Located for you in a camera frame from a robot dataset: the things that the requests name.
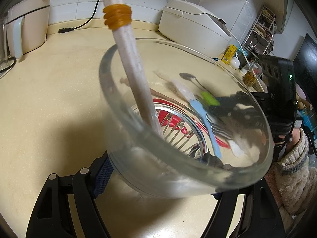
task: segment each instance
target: small white bowl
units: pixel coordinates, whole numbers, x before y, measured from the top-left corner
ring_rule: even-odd
[[[240,61],[238,60],[238,58],[232,57],[229,65],[234,69],[239,69]]]

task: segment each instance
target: black mount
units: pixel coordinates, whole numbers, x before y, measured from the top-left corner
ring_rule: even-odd
[[[70,214],[68,194],[73,194],[81,227],[86,238],[111,238],[95,199],[103,193],[113,168],[107,152],[89,168],[75,175],[47,178],[35,203],[26,238],[77,238]],[[241,190],[218,195],[218,203],[201,238],[225,238],[239,194],[244,194],[240,222],[230,238],[284,238],[283,222],[274,197],[264,179]]]

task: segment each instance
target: white kettle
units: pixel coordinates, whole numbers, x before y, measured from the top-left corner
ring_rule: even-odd
[[[46,41],[50,0],[21,0],[8,11],[7,38],[12,57],[40,47]]]

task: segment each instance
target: blue mesh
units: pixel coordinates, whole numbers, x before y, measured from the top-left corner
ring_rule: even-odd
[[[111,165],[109,157],[107,157],[104,165],[101,167],[95,179],[95,188],[93,190],[93,195],[95,198],[97,198],[98,195],[102,194],[105,191],[113,170],[114,169]]]

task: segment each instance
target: kitchen rack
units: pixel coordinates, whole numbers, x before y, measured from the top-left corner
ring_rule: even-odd
[[[273,50],[275,30],[275,14],[272,10],[263,6],[261,13],[243,42],[243,48],[256,57],[258,54],[268,55]]]

